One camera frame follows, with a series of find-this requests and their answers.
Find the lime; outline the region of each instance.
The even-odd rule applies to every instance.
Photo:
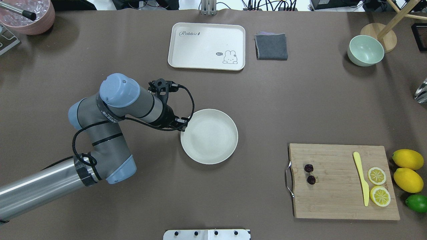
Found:
[[[396,184],[408,193],[419,193],[423,190],[423,179],[414,170],[401,167],[393,175]]]
[[[373,187],[369,195],[371,200],[380,207],[386,207],[390,204],[390,193],[383,186]]]
[[[427,213],[427,197],[420,195],[420,194],[414,194],[410,195],[405,200],[406,205],[408,207],[416,212],[419,213]]]
[[[386,182],[386,173],[379,167],[373,167],[368,170],[368,179],[376,185]]]
[[[392,159],[399,167],[412,170],[420,169],[424,164],[424,158],[418,152],[410,149],[400,149],[393,153]]]

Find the wooden cutting board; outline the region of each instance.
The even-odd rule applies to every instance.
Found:
[[[386,207],[377,206],[371,199],[364,206],[362,186],[353,152],[359,152],[365,180],[369,189],[375,185],[368,179],[368,170],[379,167],[386,173],[385,187],[391,196]],[[296,218],[400,220],[383,146],[289,144],[292,162],[293,210]],[[306,164],[313,165],[314,185],[307,183]]]

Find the brown table surface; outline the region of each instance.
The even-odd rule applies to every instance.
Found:
[[[167,229],[246,228],[252,239],[425,239],[427,216],[398,201],[400,221],[296,219],[284,185],[289,143],[385,146],[427,157],[427,108],[412,98],[427,77],[412,19],[395,28],[396,49],[371,67],[347,58],[363,26],[394,13],[185,11],[58,12],[53,29],[0,57],[0,183],[33,174],[72,154],[67,111],[96,93],[111,73],[143,87],[157,78],[187,86],[196,110],[219,109],[235,121],[239,143],[216,165],[183,151],[179,133],[121,124],[138,171],[101,181],[0,227],[0,239],[162,239]],[[246,29],[241,71],[175,69],[167,55],[177,22]],[[287,61],[256,59],[254,34],[287,35]],[[180,116],[185,91],[170,96]],[[91,150],[86,135],[79,152]],[[418,171],[427,181],[427,167]],[[404,192],[395,186],[396,197]]]

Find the wooden stool leg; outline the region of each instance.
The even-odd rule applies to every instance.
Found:
[[[384,47],[384,52],[391,52],[397,44],[397,37],[392,30],[410,12],[420,0],[410,0],[406,6],[387,24],[371,23],[362,28],[361,35],[368,35],[377,39]]]

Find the lemon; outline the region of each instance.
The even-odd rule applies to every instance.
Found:
[[[423,179],[409,168],[398,168],[393,178],[396,184],[408,193],[419,193],[424,187]]]
[[[390,193],[383,186],[373,187],[369,195],[371,200],[380,207],[386,207],[390,204]]]
[[[424,158],[418,152],[410,149],[400,149],[393,153],[392,159],[399,167],[412,170],[420,169],[424,164]]]
[[[373,167],[368,170],[368,179],[376,185],[386,182],[386,173],[379,167]]]

